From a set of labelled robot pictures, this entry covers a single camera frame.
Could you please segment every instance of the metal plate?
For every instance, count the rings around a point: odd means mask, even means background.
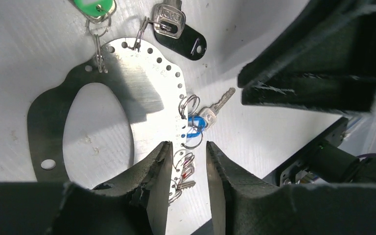
[[[77,7],[77,5],[74,3],[74,0],[69,0],[73,6],[75,8],[77,8],[77,10],[79,10],[81,12],[81,14],[83,14],[87,19],[89,19],[90,22],[94,23],[94,24],[98,24],[98,23],[101,23],[105,20],[107,20],[109,17],[106,15],[104,16],[99,16],[99,17],[93,17],[93,16],[89,16],[87,15],[86,13],[84,13],[82,10],[80,10],[80,8]],[[113,13],[116,12],[116,8],[117,8],[117,4],[116,4],[116,0],[113,0],[113,5],[112,7],[110,8],[109,10],[109,14],[112,15]]]
[[[99,73],[93,57],[72,69],[60,86],[42,93],[31,104],[28,140],[38,181],[69,180],[63,156],[64,127],[75,96],[89,83],[106,85],[122,105],[132,129],[135,164],[162,141],[173,142],[174,165],[185,155],[181,144],[186,139],[181,135],[188,123],[178,110],[181,98],[186,96],[182,71],[146,41],[142,41],[140,52],[131,50],[128,45],[134,42],[135,38],[122,38],[103,46],[109,73]],[[46,159],[54,160],[56,166],[42,169],[41,163]],[[173,179],[180,175],[181,171],[173,170]]]

